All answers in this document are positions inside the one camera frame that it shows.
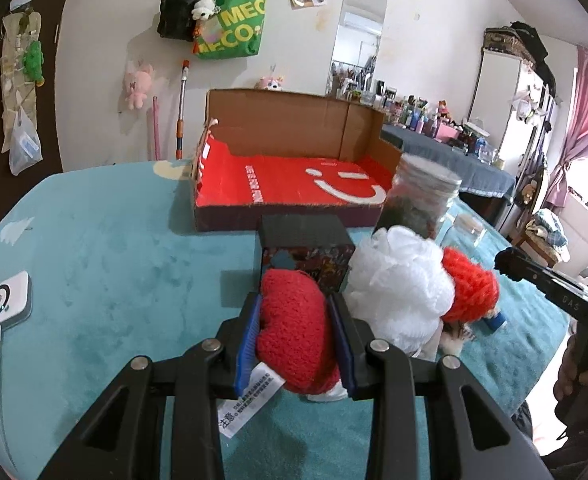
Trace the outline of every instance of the glass jar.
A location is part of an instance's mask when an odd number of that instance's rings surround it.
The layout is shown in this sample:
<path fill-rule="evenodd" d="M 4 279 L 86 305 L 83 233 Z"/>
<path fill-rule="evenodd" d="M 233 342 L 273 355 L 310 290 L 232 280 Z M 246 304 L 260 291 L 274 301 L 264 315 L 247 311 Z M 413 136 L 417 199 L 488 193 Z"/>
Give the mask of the glass jar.
<path fill-rule="evenodd" d="M 484 225 L 466 213 L 459 213 L 443 237 L 440 246 L 453 247 L 465 254 L 472 262 L 478 263 L 476 248 L 485 235 Z"/>
<path fill-rule="evenodd" d="M 456 173 L 440 164 L 404 154 L 374 231 L 402 225 L 423 238 L 436 239 L 460 183 Z"/>
<path fill-rule="evenodd" d="M 362 92 L 360 94 L 360 104 L 373 107 L 376 95 L 374 92 Z"/>

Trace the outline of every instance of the black box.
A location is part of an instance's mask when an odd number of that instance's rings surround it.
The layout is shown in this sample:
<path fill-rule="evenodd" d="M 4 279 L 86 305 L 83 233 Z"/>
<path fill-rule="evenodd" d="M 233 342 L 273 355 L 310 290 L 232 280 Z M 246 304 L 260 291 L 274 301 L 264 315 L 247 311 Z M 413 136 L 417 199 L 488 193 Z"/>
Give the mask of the black box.
<path fill-rule="evenodd" d="M 341 290 L 355 247 L 338 216 L 265 215 L 258 233 L 261 278 L 268 269 L 298 269 L 324 294 Z"/>

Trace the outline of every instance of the stuffed animal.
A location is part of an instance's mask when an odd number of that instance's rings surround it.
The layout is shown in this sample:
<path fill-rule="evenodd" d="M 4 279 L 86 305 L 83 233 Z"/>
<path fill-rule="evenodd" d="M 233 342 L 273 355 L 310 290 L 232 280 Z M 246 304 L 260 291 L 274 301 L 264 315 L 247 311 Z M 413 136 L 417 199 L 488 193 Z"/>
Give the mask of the stuffed animal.
<path fill-rule="evenodd" d="M 45 84 L 45 78 L 43 77 L 44 62 L 45 58 L 43 57 L 40 41 L 32 41 L 22 56 L 22 64 L 24 66 L 23 72 L 27 79 L 35 81 L 36 86 Z"/>
<path fill-rule="evenodd" d="M 196 21 L 206 22 L 216 13 L 216 3 L 213 0 L 199 0 L 194 5 L 191 15 Z"/>
<path fill-rule="evenodd" d="M 331 390 L 340 374 L 325 296 L 302 270 L 270 269 L 261 280 L 256 355 L 295 394 Z"/>
<path fill-rule="evenodd" d="M 142 64 L 139 68 L 136 68 L 132 62 L 127 64 L 124 84 L 130 110 L 135 107 L 142 108 L 144 100 L 147 99 L 147 92 L 152 89 L 153 74 L 154 69 L 149 64 Z"/>
<path fill-rule="evenodd" d="M 260 81 L 256 83 L 256 88 L 261 90 L 273 90 L 276 92 L 280 92 L 283 89 L 283 81 L 282 77 L 261 77 Z"/>
<path fill-rule="evenodd" d="M 439 101 L 439 118 L 445 124 L 452 122 L 452 115 L 448 108 L 448 102 L 445 100 Z"/>
<path fill-rule="evenodd" d="M 523 188 L 523 191 L 520 192 L 521 196 L 523 197 L 523 204 L 527 205 L 532 201 L 536 192 L 536 187 L 538 187 L 538 184 L 535 180 L 532 180 L 529 184 L 527 184 L 527 186 Z"/>
<path fill-rule="evenodd" d="M 454 283 L 454 303 L 441 316 L 444 322 L 477 321 L 496 307 L 499 287 L 491 270 L 473 264 L 465 254 L 452 247 L 443 250 L 442 265 Z"/>

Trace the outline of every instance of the blue tablecloth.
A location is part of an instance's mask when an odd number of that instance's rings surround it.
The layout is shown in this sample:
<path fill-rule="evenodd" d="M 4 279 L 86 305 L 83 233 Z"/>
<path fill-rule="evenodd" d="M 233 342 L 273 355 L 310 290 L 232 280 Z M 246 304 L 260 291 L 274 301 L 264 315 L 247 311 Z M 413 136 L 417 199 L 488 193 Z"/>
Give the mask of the blue tablecloth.
<path fill-rule="evenodd" d="M 255 233 L 197 234 L 190 181 L 162 178 L 153 167 L 121 164 L 50 177 L 0 224 L 0 282 L 24 269 L 33 280 L 33 312 L 4 333 L 2 344 L 4 421 L 20 480 L 38 477 L 133 356 L 182 354 L 237 316 L 253 288 Z M 454 213 L 461 208 L 468 210 L 457 204 Z M 29 218 L 15 240 L 12 222 Z M 351 235 L 358 241 L 368 232 Z M 483 263 L 491 266 L 506 246 L 488 232 Z M 533 285 L 500 283 L 509 326 L 492 336 L 478 332 L 462 358 L 512 413 L 547 367 L 567 319 Z M 234 438 L 221 439 L 227 478 L 362 480 L 371 407 L 314 404 L 282 390 Z M 162 478 L 169 449 L 163 448 Z M 1 445 L 0 462 L 7 465 Z"/>
<path fill-rule="evenodd" d="M 381 138 L 404 153 L 418 155 L 449 168 L 462 179 L 460 190 L 480 196 L 514 199 L 516 178 L 506 171 L 482 163 L 452 147 L 401 126 L 385 124 Z"/>

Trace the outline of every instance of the jar lid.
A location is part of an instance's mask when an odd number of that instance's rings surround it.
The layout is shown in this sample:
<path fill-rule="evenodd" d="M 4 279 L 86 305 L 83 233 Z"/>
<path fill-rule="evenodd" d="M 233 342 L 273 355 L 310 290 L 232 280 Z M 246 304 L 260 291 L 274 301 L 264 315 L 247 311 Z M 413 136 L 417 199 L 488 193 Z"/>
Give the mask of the jar lid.
<path fill-rule="evenodd" d="M 485 231 L 483 223 L 467 213 L 459 213 L 454 220 L 454 225 L 473 234 Z"/>
<path fill-rule="evenodd" d="M 462 182 L 461 178 L 453 171 L 422 156 L 404 153 L 398 165 L 405 167 L 405 170 L 415 178 L 429 178 L 430 183 L 435 186 L 434 191 L 443 194 L 457 194 Z"/>

